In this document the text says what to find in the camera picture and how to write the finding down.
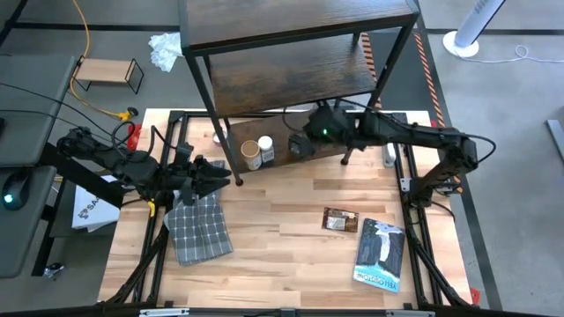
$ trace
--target book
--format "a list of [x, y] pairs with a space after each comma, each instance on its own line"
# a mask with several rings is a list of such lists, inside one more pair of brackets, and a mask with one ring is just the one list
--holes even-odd
[[386, 291], [399, 292], [405, 231], [366, 218], [352, 278]]
[[[102, 176], [104, 181], [115, 181], [115, 177]], [[72, 229], [86, 228], [88, 232], [100, 229], [117, 221], [119, 208], [106, 203], [77, 185], [74, 195], [74, 211], [72, 213]]]

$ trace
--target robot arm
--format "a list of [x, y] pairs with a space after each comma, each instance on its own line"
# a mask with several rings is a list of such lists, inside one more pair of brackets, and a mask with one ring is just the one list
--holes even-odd
[[230, 182], [226, 177], [231, 171], [212, 166], [201, 155], [189, 162], [193, 147], [187, 143], [177, 146], [174, 163], [167, 168], [146, 151], [116, 150], [98, 142], [88, 128], [72, 129], [58, 140], [57, 149], [67, 157], [90, 160], [108, 169], [121, 183], [135, 186], [145, 200], [160, 191], [179, 190], [184, 204], [191, 205], [194, 195], [209, 195]]
[[[359, 120], [339, 108], [320, 107], [309, 116], [304, 126], [307, 140], [313, 144], [342, 144], [349, 149], [364, 151], [368, 146], [384, 146], [388, 143], [409, 144], [444, 151], [441, 162], [427, 175], [410, 181], [409, 195], [412, 203], [428, 207], [431, 205], [433, 189], [453, 176], [465, 175], [478, 168], [476, 144], [457, 129], [436, 129], [407, 124], [407, 118], [396, 114], [366, 111]], [[303, 148], [303, 144], [292, 144], [290, 149]]]

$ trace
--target dark wooden shelf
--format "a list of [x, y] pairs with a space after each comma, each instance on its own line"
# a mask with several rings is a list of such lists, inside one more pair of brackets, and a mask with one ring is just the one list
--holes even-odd
[[375, 89], [352, 35], [212, 55], [210, 60], [220, 117]]
[[[286, 115], [288, 124], [295, 128], [301, 129], [308, 123], [309, 112], [293, 113]], [[239, 173], [249, 173], [247, 164], [241, 155], [241, 145], [248, 140], [257, 141], [261, 136], [270, 136], [274, 143], [275, 159], [274, 163], [270, 164], [268, 168], [285, 166], [288, 164], [300, 162], [288, 150], [288, 137], [293, 132], [282, 122], [282, 116], [277, 115], [270, 118], [252, 120], [247, 122], [236, 123], [231, 126], [230, 137], [233, 142], [233, 150], [235, 154], [237, 170]], [[337, 146], [327, 144], [318, 149], [317, 154], [311, 159], [327, 158], [334, 155], [345, 154], [345, 146]]]
[[181, 0], [192, 50], [407, 24], [418, 11], [406, 0]]

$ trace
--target lower shelf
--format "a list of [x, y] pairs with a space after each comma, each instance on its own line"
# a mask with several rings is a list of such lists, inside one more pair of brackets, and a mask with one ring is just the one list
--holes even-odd
[[[301, 129], [308, 123], [309, 112], [286, 114], [286, 121], [295, 128]], [[301, 162], [288, 150], [288, 137], [292, 135], [291, 131], [282, 121], [282, 115], [273, 116], [261, 120], [252, 120], [247, 122], [235, 123], [231, 126], [230, 136], [233, 142], [233, 150], [239, 173], [249, 173], [247, 164], [241, 155], [241, 146], [248, 140], [258, 141], [261, 136], [270, 136], [274, 143], [274, 163], [270, 163], [268, 167], [262, 167], [260, 170], [288, 164]], [[321, 159], [339, 154], [345, 154], [346, 147], [340, 145], [326, 144], [320, 149], [314, 157], [308, 159]]]

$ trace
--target computer mouse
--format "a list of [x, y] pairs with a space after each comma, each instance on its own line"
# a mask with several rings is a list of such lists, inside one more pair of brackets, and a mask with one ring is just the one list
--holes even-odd
[[29, 198], [31, 170], [20, 169], [10, 175], [2, 186], [2, 202], [7, 210], [19, 210]]

